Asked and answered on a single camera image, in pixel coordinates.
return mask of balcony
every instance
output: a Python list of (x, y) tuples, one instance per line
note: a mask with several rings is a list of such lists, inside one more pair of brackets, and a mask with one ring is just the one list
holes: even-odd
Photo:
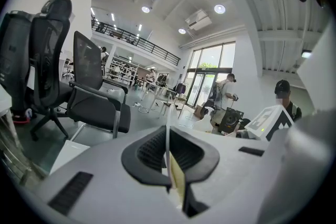
[(91, 21), (91, 27), (93, 31), (126, 41), (127, 43), (143, 49), (153, 55), (156, 55), (163, 60), (172, 63), (175, 66), (179, 64), (179, 57), (126, 30), (120, 28), (115, 29), (115, 27), (112, 25), (96, 22), (95, 20)]

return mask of speaker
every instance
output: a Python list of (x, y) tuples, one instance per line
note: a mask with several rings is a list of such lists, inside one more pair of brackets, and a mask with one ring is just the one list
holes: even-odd
[(244, 116), (244, 113), (231, 108), (226, 109), (226, 113), (218, 127), (218, 130), (225, 133), (232, 133), (239, 122)]

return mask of chair wheel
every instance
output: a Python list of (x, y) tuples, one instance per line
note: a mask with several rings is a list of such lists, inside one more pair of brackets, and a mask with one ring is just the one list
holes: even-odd
[(35, 133), (30, 133), (31, 135), (31, 139), (33, 139), (33, 141), (38, 141), (38, 137)]

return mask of gray floor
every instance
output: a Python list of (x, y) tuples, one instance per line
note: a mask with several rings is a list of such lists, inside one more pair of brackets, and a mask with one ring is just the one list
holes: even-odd
[[(130, 90), (127, 96), (126, 104), (129, 106), (133, 106), (135, 102), (140, 102), (144, 108), (149, 108), (153, 101), (153, 95), (148, 94), (148, 96), (146, 96), (145, 99), (141, 101), (142, 95), (143, 92), (141, 91), (141, 89), (138, 89), (137, 91)], [(150, 113), (140, 113), (138, 111), (138, 107), (131, 108), (130, 130), (127, 134), (119, 132), (118, 137), (122, 137), (123, 135), (137, 135), (137, 132), (140, 130), (164, 125), (166, 122), (166, 116), (161, 116), (158, 119), (162, 103), (160, 101), (157, 101), (157, 104), (159, 106), (154, 105), (153, 110), (150, 111)], [(41, 118), (42, 116), (39, 115), (38, 118), (32, 120), (29, 124), (21, 126), (17, 125), (16, 129), (18, 137), (26, 152), (26, 155), (29, 156), (32, 161), (39, 165), (42, 169), (49, 172), (58, 153), (63, 147), (64, 135), (55, 125), (55, 123), (50, 121), (40, 130), (38, 130), (36, 134), (38, 135), (39, 140), (37, 142), (34, 142), (30, 137), (29, 130)], [(69, 118), (60, 118), (59, 120), (70, 137), (73, 136), (77, 128), (79, 128), (82, 124), (80, 122), (75, 123)], [(192, 127), (193, 122), (197, 120), (199, 119), (192, 114), (192, 110), (189, 108), (185, 108), (180, 117), (179, 124)], [(80, 135), (76, 138), (76, 142), (88, 146), (93, 146), (109, 139), (112, 139), (112, 133), (97, 130), (92, 127), (85, 127)]]

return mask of recessed light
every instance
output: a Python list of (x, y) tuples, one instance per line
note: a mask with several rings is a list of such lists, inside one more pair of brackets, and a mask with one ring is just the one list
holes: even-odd
[(219, 13), (219, 14), (225, 13), (225, 7), (221, 4), (216, 5), (214, 10), (216, 13)]
[(146, 7), (146, 6), (143, 6), (141, 9), (142, 9), (142, 11), (145, 12), (145, 13), (148, 13), (148, 12), (150, 11), (149, 8)]
[(303, 50), (301, 57), (309, 58), (311, 56), (311, 50)]

